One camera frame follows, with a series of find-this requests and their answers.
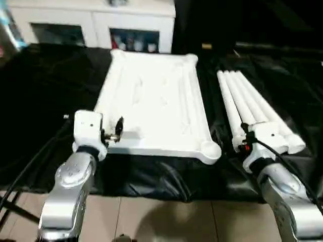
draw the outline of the white plastic tray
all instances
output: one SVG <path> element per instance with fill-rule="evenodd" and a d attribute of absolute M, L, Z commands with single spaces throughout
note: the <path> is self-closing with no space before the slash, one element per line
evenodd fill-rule
<path fill-rule="evenodd" d="M 95 111 L 114 133 L 124 117 L 119 143 L 109 153 L 195 157 L 214 164 L 221 149 L 210 136 L 195 65 L 197 56 L 113 50 L 113 62 Z"/>

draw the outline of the white tube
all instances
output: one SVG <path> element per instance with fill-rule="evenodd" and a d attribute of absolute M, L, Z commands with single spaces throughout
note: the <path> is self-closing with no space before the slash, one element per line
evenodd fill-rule
<path fill-rule="evenodd" d="M 304 141 L 285 124 L 285 122 L 279 117 L 275 110 L 267 103 L 267 101 L 261 96 L 261 94 L 253 87 L 253 85 L 247 80 L 247 78 L 240 72 L 236 72 L 237 77 L 248 89 L 254 100 L 258 103 L 263 113 L 270 121 L 276 122 L 279 125 L 280 134 L 284 136 L 289 144 L 288 153 L 294 154 L 305 148 Z"/>
<path fill-rule="evenodd" d="M 246 104 L 245 100 L 243 99 L 241 93 L 239 92 L 239 89 L 235 85 L 235 83 L 232 79 L 232 76 L 229 74 L 228 71 L 224 71 L 224 76 L 226 78 L 228 87 L 230 89 L 231 95 L 234 100 L 234 103 L 236 104 L 236 107 L 238 108 L 238 111 L 239 111 L 242 121 L 248 125 L 255 124 L 256 120 L 254 119 L 254 117 L 253 117 L 248 105 Z"/>
<path fill-rule="evenodd" d="M 239 80 L 239 77 L 237 76 L 236 72 L 231 71 L 230 75 L 232 76 L 232 79 L 233 79 L 235 85 L 240 90 L 240 93 L 242 94 L 243 99 L 246 101 L 246 103 L 247 103 L 247 105 L 248 105 L 254 119 L 256 120 L 256 122 L 257 123 L 268 122 L 268 118 L 261 111 L 261 109 L 258 106 L 257 102 L 253 99 L 252 95 L 248 92 L 248 90 L 245 88 L 245 86 Z"/>
<path fill-rule="evenodd" d="M 241 119 L 237 110 L 236 105 L 234 104 L 234 100 L 230 93 L 230 89 L 225 80 L 225 76 L 222 71 L 218 71 L 217 73 L 220 89 L 222 93 L 223 102 L 226 108 L 227 116 L 229 119 L 229 124 L 233 137 L 242 136 L 244 132 L 241 126 Z"/>

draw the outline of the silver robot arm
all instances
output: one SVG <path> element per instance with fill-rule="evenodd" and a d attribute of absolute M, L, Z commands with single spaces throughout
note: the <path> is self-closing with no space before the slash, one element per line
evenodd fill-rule
<path fill-rule="evenodd" d="M 252 151 L 244 160 L 248 173 L 257 177 L 262 196 L 274 212 L 282 242 L 323 241 L 322 209 L 308 197 L 305 185 L 260 143 L 265 141 L 277 153 L 287 149 L 284 139 L 268 124 L 244 127 L 246 143 Z"/>
<path fill-rule="evenodd" d="M 78 241 L 96 163 L 104 160 L 108 142 L 117 142 L 123 129 L 120 118 L 116 133 L 105 135 L 102 118 L 101 113 L 92 111 L 75 113 L 74 153 L 56 171 L 54 188 L 42 209 L 38 241 Z"/>
<path fill-rule="evenodd" d="M 275 163 L 262 170 L 258 182 L 283 242 L 323 241 L 323 215 L 296 176 Z"/>

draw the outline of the cable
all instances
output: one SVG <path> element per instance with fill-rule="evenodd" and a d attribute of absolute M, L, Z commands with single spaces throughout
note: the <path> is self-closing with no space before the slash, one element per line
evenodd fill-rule
<path fill-rule="evenodd" d="M 323 216 L 323 208 L 320 205 L 320 202 L 319 202 L 318 198 L 314 194 L 311 187 L 307 184 L 307 182 L 299 174 L 299 172 L 285 158 L 283 158 L 280 153 L 278 153 L 276 150 L 274 150 L 272 147 L 270 147 L 266 143 L 258 140 L 256 137 L 252 138 L 252 142 L 261 144 L 263 147 L 265 147 L 265 148 L 269 149 L 271 152 L 273 152 L 281 160 L 282 164 L 285 165 L 286 168 L 301 181 L 301 183 L 304 184 L 304 186 L 305 186 L 305 188 L 307 190 L 307 193 L 310 196 L 310 199 L 312 200 L 312 203 L 317 206 L 317 208 L 319 209 L 319 211 L 321 212 L 321 214 Z"/>
<path fill-rule="evenodd" d="M 44 144 L 41 149 L 33 156 L 33 158 L 28 162 L 28 164 L 25 166 L 25 168 L 19 173 L 19 175 L 16 177 L 16 179 L 11 183 L 9 188 L 7 189 L 5 195 L 3 196 L 1 202 L 0 202 L 0 212 L 2 208 L 5 205 L 5 201 L 7 201 L 8 197 L 12 193 L 12 191 L 15 189 L 17 182 L 23 177 L 23 175 L 26 173 L 26 171 L 31 167 L 31 165 L 37 160 L 37 158 L 41 155 L 41 153 L 55 140 L 57 139 L 60 134 L 69 126 L 70 121 L 67 120 L 63 126 L 56 132 L 56 134 L 51 137 L 46 144 Z"/>

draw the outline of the table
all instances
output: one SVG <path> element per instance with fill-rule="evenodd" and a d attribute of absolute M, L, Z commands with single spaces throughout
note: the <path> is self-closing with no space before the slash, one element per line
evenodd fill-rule
<path fill-rule="evenodd" d="M 110 51 L 31 45 L 0 70 L 5 190 L 37 150 L 63 125 L 63 115 L 93 109 L 111 63 Z M 109 155 L 98 165 L 93 194 L 160 200 L 263 202 L 255 179 L 233 151 L 217 70 L 241 70 L 287 124 L 307 143 L 286 155 L 323 197 L 323 67 L 319 61 L 261 55 L 199 57 L 197 73 L 208 125 L 223 154 L 214 165 L 197 159 Z M 30 169 L 21 192 L 48 193 L 54 173 L 70 156 L 70 127 Z"/>

